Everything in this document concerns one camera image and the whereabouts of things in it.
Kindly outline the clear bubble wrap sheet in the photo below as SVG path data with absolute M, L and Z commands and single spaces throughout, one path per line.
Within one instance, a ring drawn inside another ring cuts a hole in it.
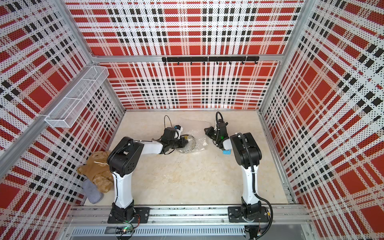
M 177 149 L 179 153 L 192 154 L 205 151 L 209 145 L 213 144 L 212 140 L 205 133 L 205 129 L 213 126 L 212 123 L 179 118 L 178 125 L 183 128 L 181 138 L 187 140 L 185 147 Z

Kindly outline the yellow patterned dinner plate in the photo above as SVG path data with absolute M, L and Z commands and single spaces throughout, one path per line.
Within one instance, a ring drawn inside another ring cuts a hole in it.
M 194 152 L 197 147 L 195 137 L 192 135 L 183 135 L 183 138 L 188 141 L 186 146 L 183 148 L 183 153 L 188 154 Z

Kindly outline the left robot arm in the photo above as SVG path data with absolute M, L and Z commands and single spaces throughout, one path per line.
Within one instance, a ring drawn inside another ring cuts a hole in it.
M 135 210 L 132 195 L 132 176 L 142 155 L 165 155 L 176 149 L 183 149 L 189 143 L 182 135 L 180 125 L 167 127 L 158 140 L 142 141 L 124 137 L 110 153 L 107 159 L 114 179 L 115 200 L 108 219 L 109 224 L 131 223 L 140 217 L 143 223 L 148 222 L 145 214 L 149 208 Z

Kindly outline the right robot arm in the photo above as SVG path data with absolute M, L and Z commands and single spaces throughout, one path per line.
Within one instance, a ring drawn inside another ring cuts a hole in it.
M 240 216 L 250 221 L 262 212 L 262 200 L 258 194 L 257 172 L 262 152 L 251 133 L 236 133 L 229 136 L 227 122 L 220 119 L 216 127 L 204 129 L 216 147 L 223 151 L 232 151 L 237 164 L 241 167 L 243 194 Z

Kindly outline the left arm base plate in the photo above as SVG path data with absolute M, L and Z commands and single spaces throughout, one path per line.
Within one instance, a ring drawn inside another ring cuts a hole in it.
M 107 223 L 108 224 L 146 224 L 149 219 L 151 208 L 134 208 L 133 216 L 124 219 L 119 217 L 115 210 L 111 210 Z

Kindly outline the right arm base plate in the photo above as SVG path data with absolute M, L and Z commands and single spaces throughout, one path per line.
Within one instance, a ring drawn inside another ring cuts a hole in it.
M 230 223 L 268 223 L 269 212 L 266 207 L 248 211 L 243 206 L 228 207 Z

